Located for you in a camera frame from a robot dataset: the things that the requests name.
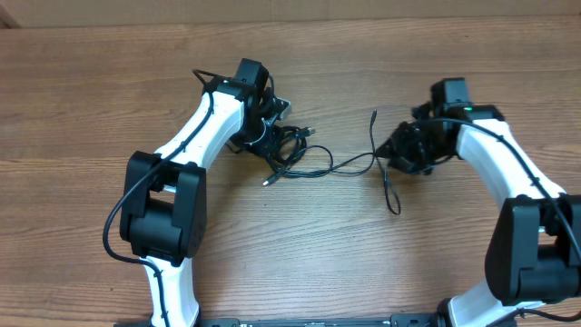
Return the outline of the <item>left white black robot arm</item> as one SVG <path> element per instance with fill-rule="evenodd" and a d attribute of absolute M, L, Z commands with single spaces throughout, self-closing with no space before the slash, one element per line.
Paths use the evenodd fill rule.
<path fill-rule="evenodd" d="M 228 142 L 263 154 L 276 122 L 291 113 L 260 62 L 241 59 L 232 77 L 194 74 L 202 83 L 198 109 L 154 153 L 130 157 L 123 196 L 103 227 L 105 251 L 146 271 L 153 302 L 146 326 L 198 324 L 192 259 L 206 230 L 207 172 Z"/>

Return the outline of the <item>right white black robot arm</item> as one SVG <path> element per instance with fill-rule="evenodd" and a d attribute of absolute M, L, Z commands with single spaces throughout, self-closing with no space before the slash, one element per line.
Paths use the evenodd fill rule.
<path fill-rule="evenodd" d="M 433 313 L 393 314 L 391 326 L 515 326 L 535 315 L 577 322 L 542 306 L 580 295 L 580 198 L 548 179 L 526 155 L 492 104 L 474 104 L 464 78 L 446 78 L 374 149 L 376 159 L 410 175 L 428 175 L 457 157 L 495 199 L 499 217 L 485 257 L 485 278 L 443 300 Z"/>

